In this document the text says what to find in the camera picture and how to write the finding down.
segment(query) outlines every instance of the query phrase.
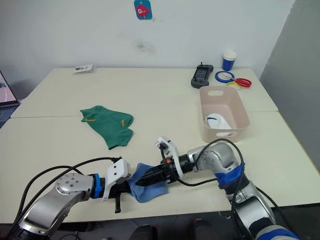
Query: sticker on wall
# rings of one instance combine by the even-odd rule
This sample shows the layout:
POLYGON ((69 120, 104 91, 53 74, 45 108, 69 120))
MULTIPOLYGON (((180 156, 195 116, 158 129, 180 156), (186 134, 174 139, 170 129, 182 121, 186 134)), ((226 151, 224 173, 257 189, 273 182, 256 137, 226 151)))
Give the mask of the sticker on wall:
POLYGON ((135 0, 134 8, 136 17, 140 20, 152 19, 151 4, 149 0, 135 0))

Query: white object in bin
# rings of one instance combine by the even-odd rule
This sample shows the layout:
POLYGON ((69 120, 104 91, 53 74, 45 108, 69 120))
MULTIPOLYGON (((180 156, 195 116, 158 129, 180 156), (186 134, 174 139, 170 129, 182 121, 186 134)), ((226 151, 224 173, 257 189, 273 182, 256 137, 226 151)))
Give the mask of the white object in bin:
POLYGON ((225 118, 218 113, 210 114, 206 120, 211 129, 232 129, 225 118))

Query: scissors handle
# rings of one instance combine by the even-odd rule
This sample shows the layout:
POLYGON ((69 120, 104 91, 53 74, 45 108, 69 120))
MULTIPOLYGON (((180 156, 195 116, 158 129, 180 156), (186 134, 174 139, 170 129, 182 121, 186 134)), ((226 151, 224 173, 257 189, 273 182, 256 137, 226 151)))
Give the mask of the scissors handle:
POLYGON ((236 78, 235 82, 244 88, 250 88, 252 82, 245 78, 236 78))

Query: paper cup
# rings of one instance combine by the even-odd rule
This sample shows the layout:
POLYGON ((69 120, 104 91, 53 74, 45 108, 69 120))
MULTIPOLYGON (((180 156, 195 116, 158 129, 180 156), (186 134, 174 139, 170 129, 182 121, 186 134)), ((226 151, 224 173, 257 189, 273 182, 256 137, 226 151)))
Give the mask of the paper cup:
POLYGON ((237 56, 238 54, 236 54, 234 51, 225 51, 223 53, 222 69, 224 71, 230 71, 234 66, 237 56))

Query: handheld device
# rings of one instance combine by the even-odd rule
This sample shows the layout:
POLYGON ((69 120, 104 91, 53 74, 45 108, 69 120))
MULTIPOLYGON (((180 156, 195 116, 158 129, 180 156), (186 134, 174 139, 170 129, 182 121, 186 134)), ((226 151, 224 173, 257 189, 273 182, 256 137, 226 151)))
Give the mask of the handheld device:
POLYGON ((212 65, 203 65, 202 62, 196 67, 193 78, 191 79, 191 86, 199 89, 203 86, 209 85, 209 74, 214 70, 212 65))

